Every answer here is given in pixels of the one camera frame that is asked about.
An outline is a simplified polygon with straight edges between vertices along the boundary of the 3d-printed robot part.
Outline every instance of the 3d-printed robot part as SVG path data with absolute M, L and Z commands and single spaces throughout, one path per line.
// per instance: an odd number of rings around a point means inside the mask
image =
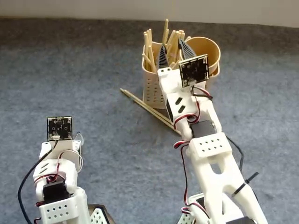
M 210 78 L 207 54 L 183 60 L 178 66 L 183 88 Z
M 48 117 L 48 141 L 72 139 L 72 117 Z
M 184 57 L 183 59 L 184 60 L 196 57 L 196 53 L 182 39 L 178 40 L 178 48 L 182 50 L 182 54 L 183 54 L 183 57 Z
M 168 60 L 167 60 L 167 50 L 164 44 L 161 45 L 159 55 L 157 57 L 157 69 L 167 68 L 169 67 Z

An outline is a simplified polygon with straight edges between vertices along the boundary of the hole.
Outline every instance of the hole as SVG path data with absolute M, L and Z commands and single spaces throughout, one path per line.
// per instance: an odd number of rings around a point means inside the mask
M 40 174 L 45 172 L 48 168 L 43 169 L 41 172 L 39 172 Z
M 180 109 L 178 110 L 179 113 L 183 112 L 183 110 L 185 109 L 185 106 L 181 106 Z
M 216 174 L 221 174 L 222 173 L 218 163 L 212 164 L 211 167 L 212 167 L 212 170 L 214 171 L 214 173 L 216 173 Z
M 183 98 L 179 97 L 176 101 L 176 105 L 178 105 L 181 101 L 182 101 Z
M 45 166 L 48 166 L 48 164 L 49 164 L 49 163 L 46 163 L 45 165 L 43 165 L 43 166 L 41 167 L 41 169 L 44 168 Z

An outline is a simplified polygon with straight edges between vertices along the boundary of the black cable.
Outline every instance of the black cable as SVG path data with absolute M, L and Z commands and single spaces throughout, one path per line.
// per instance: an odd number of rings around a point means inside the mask
M 197 90 L 200 90 L 200 91 L 202 91 L 200 88 L 198 88 L 198 87 L 196 87 L 195 85 L 194 86 L 192 86 L 191 87 L 191 89 L 190 89 L 190 92 L 191 92 L 191 94 L 193 95 L 193 96 L 195 96 L 195 97 L 206 97 L 206 98 L 208 98 L 209 100 L 212 100 L 213 99 L 213 97 L 211 96 L 211 95 L 207 95 L 205 92 L 203 92 L 204 94 L 197 94 L 197 93 L 194 93 L 194 90 L 195 89 L 197 89 Z
M 239 153 L 241 154 L 241 159 L 240 159 L 240 164 L 239 164 L 239 169 L 241 174 L 243 174 L 243 161 L 244 161 L 244 153 L 243 151 L 240 149 L 240 147 L 234 142 L 232 141 L 227 135 L 226 135 L 227 139 L 234 144 L 234 146 L 239 150 Z
M 36 164 L 33 165 L 33 167 L 32 167 L 32 168 L 28 171 L 28 173 L 24 176 L 24 178 L 23 178 L 23 180 L 22 180 L 22 182 L 21 182 L 21 184 L 20 184 L 20 187 L 19 187 L 19 190 L 18 190 L 18 200 L 19 200 L 19 204 L 20 204 L 22 213 L 23 213 L 23 215 L 24 215 L 24 217 L 25 217 L 25 219 L 26 219 L 26 221 L 27 221 L 28 224 L 32 224 L 32 222 L 30 221 L 30 219 L 29 219 L 29 217 L 28 217 L 28 215 L 27 215 L 27 213 L 26 213 L 26 210 L 25 210 L 25 208 L 24 208 L 23 202 L 22 202 L 22 197 L 21 197 L 21 191 L 22 191 L 22 188 L 23 188 L 23 186 L 24 186 L 26 180 L 28 179 L 29 175 L 31 174 L 31 172 L 37 167 L 37 165 L 38 165 L 41 161 L 43 161 L 43 160 L 44 160 L 44 159 L 45 159 L 45 158 L 46 158 L 46 157 L 47 157 L 47 156 L 54 150 L 54 148 L 56 147 L 57 143 L 58 143 L 58 141 L 56 141 L 54 147 L 53 147 L 50 151 L 48 151 L 45 155 L 43 155 L 42 158 L 40 158 L 40 159 L 36 162 Z

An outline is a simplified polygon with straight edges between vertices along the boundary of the red and white wire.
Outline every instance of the red and white wire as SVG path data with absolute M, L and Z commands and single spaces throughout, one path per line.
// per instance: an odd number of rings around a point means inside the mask
M 209 217 L 207 211 L 205 210 L 204 207 L 202 207 L 199 203 L 190 203 L 188 204 L 187 203 L 187 192 L 188 192 L 188 178 L 187 178 L 187 171 L 186 171 L 186 166 L 185 166 L 185 160 L 184 160 L 184 155 L 183 155 L 183 149 L 188 146 L 189 144 L 185 144 L 181 147 L 180 151 L 181 151 L 181 156 L 182 156 L 182 161 L 183 161 L 183 168 L 184 168 L 184 174 L 185 174 L 185 181 L 186 181 L 186 188 L 185 188 L 185 192 L 184 192 L 184 203 L 186 206 L 191 206 L 191 205 L 194 205 L 196 207 L 198 207 L 199 209 L 201 209 L 207 217 Z
M 179 116 L 178 118 L 175 119 L 174 123 L 173 123 L 173 128 L 176 130 L 176 125 L 177 123 L 181 120 L 181 119 L 184 119 L 184 118 L 187 118 L 188 122 L 191 123 L 191 124 L 195 124 L 199 121 L 200 119 L 200 106 L 199 106 L 199 102 L 197 101 L 196 97 L 195 97 L 195 100 L 196 100 L 196 107 L 197 107 L 197 111 L 198 111 L 198 114 L 195 114 L 195 113 L 186 113 L 186 114 L 183 114 L 181 116 Z M 189 120 L 189 117 L 194 117 L 195 119 L 194 120 Z

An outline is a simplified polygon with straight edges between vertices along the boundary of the perforated plate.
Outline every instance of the perforated plate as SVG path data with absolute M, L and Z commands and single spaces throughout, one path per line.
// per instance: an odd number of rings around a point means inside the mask
M 78 217 L 77 203 L 74 197 L 39 207 L 44 224 L 59 223 Z
M 90 221 L 92 224 L 109 224 L 102 209 L 95 209 L 90 216 Z
M 156 109 L 165 108 L 165 102 L 159 86 L 158 77 L 147 77 L 144 84 L 143 101 Z
M 232 148 L 224 133 L 216 133 L 192 139 L 189 148 L 196 152 L 200 158 L 206 158 L 223 152 L 232 152 Z
M 195 224 L 195 219 L 191 215 L 182 214 L 181 218 L 178 221 L 178 224 Z

